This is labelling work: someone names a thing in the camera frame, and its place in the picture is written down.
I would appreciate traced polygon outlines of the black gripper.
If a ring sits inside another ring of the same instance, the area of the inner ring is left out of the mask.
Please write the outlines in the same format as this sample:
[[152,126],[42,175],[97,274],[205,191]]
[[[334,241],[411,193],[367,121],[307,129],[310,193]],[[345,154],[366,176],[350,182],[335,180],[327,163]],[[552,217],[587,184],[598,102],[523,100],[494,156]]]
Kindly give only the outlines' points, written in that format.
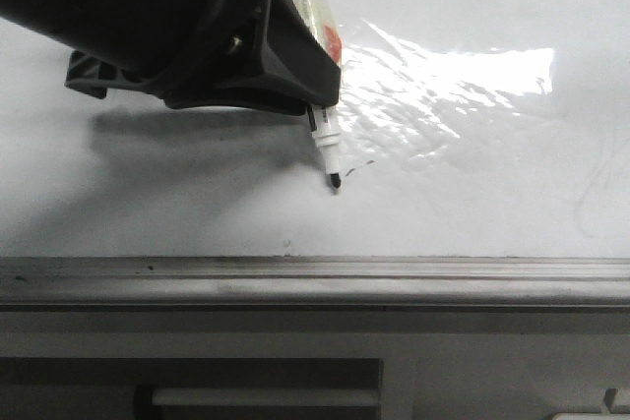
[[171,109],[253,107],[225,73],[263,0],[1,0],[3,19],[69,46],[67,88],[140,92]]

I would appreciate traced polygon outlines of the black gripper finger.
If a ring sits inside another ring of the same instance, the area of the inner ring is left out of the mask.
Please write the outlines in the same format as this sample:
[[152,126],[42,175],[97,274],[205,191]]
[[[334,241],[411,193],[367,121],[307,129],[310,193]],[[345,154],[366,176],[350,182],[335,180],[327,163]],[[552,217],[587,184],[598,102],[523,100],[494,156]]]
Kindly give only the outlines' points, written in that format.
[[171,109],[229,106],[300,116],[339,99],[341,69],[293,0],[265,0],[197,71],[167,93]]

